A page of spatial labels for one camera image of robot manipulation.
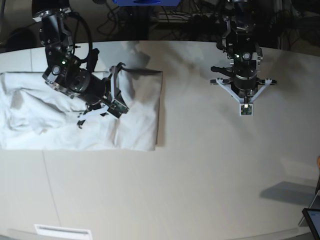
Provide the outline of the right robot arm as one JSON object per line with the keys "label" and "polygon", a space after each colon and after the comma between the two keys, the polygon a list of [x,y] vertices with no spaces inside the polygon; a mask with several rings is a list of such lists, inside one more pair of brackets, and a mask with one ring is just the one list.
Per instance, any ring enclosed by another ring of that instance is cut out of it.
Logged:
{"label": "right robot arm", "polygon": [[[70,6],[68,0],[33,0],[32,18],[41,23],[39,38],[45,48],[47,69],[43,73],[47,85],[69,98],[79,98],[87,106],[106,105],[111,110],[128,110],[116,86],[110,78],[99,79],[95,70],[99,50],[93,47],[91,30],[87,22]],[[83,59],[75,55],[76,33],[71,32],[67,18],[82,24],[87,35],[88,53]]]}

